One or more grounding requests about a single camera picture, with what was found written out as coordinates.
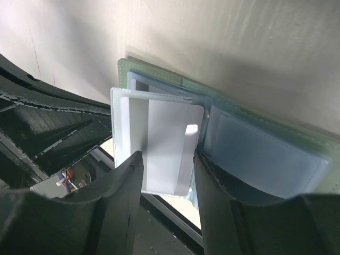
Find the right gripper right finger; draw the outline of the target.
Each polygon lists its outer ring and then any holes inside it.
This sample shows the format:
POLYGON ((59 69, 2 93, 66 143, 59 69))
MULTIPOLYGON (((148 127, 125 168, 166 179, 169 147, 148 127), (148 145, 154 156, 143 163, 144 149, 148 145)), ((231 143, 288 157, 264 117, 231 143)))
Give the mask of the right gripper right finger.
POLYGON ((339 254, 339 195, 281 199, 193 161, 205 254, 339 254))

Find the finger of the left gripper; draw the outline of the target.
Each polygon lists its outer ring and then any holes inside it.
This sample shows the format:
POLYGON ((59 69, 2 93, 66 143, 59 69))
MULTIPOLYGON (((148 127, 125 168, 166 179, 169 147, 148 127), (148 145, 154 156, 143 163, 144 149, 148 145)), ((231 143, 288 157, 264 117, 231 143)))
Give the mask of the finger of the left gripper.
POLYGON ((1 180, 28 188, 112 137, 111 108, 35 79, 1 57, 1 180))

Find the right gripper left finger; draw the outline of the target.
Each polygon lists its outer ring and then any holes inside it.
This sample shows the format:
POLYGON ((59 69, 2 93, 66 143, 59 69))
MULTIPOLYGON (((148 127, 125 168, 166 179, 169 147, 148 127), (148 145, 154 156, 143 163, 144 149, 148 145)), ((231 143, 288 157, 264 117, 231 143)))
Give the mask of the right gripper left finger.
POLYGON ((143 169, 136 151, 63 198, 1 191, 1 254, 132 254, 143 169))

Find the green leather card holder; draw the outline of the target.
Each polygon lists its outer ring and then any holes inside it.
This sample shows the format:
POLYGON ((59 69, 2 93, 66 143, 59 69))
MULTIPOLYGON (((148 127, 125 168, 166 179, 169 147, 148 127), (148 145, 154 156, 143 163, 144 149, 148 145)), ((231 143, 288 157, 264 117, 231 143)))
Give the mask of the green leather card holder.
MULTIPOLYGON (((224 171, 281 199, 339 193, 339 140, 273 120, 211 88, 141 62, 120 59, 118 78, 119 86, 110 91, 113 141, 115 111, 123 97, 199 105, 204 113, 195 150, 202 150, 224 171)), ((193 164, 183 197, 194 206, 196 191, 193 164)))

